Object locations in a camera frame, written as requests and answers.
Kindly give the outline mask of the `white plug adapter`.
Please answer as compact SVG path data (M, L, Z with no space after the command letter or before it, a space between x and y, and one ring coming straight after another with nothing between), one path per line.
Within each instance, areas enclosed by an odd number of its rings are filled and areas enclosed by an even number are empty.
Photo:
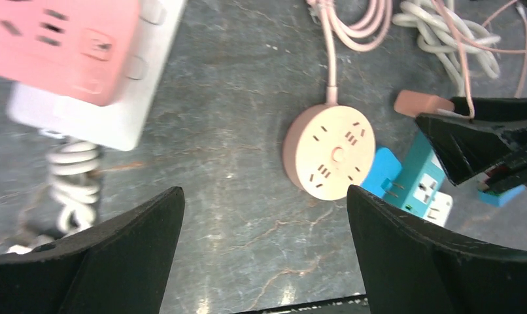
M423 219L444 228L452 206L452 196L442 192L436 192L423 216Z

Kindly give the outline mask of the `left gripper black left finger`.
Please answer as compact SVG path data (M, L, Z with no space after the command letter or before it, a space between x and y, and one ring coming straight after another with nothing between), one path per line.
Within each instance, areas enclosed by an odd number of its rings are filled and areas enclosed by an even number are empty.
M0 313L158 313L184 209L176 186L75 235L0 255Z

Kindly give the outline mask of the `pink cube plug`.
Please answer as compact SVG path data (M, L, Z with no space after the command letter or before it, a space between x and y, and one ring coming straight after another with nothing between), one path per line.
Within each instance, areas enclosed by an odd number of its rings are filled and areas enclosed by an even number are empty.
M0 0L0 77L110 105L140 13L138 0Z

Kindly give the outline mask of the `teal power strip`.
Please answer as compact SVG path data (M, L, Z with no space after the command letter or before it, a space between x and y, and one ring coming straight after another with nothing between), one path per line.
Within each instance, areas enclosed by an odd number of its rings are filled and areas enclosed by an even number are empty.
M401 172L392 181L392 186L383 200L424 218L436 192L445 180L445 172L422 132L416 133L401 166Z

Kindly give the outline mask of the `blue plug adapter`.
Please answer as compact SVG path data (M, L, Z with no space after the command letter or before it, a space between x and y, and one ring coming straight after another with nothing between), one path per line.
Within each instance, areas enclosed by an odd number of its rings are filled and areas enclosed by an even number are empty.
M378 147L371 169L361 187L376 197L383 198L401 171L402 164L393 152L387 147Z

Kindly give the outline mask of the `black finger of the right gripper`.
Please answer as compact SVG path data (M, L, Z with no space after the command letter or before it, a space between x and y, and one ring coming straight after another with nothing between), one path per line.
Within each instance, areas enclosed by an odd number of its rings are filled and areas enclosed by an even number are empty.
M454 97L458 116L422 113L415 118L448 180L457 186L485 173L482 192L527 187L527 98L473 98L475 117L460 115L466 99Z

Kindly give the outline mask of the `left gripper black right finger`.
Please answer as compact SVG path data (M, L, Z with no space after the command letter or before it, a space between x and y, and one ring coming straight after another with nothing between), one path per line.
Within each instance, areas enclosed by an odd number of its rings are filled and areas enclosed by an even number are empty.
M527 251L452 232L359 186L347 213L372 313L527 313Z

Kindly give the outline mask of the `round pink socket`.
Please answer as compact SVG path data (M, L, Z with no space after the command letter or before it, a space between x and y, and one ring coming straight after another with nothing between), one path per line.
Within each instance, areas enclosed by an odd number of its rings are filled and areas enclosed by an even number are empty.
M375 135L369 120L344 105L314 105L289 127L282 144L282 163L289 179L325 201L345 198L359 186L375 157Z

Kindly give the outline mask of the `white power strip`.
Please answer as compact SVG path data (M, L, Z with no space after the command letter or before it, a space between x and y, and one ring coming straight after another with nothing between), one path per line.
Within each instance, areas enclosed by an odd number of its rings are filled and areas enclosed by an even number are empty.
M185 1L34 1L36 61L15 122L121 151L141 137Z

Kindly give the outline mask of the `small pink plug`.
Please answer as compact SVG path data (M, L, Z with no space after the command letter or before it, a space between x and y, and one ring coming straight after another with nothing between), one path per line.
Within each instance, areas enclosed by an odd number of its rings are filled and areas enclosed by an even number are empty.
M454 111L454 104L448 99L410 90L402 90L395 102L394 110L397 113L412 118L421 113L436 113L438 109Z

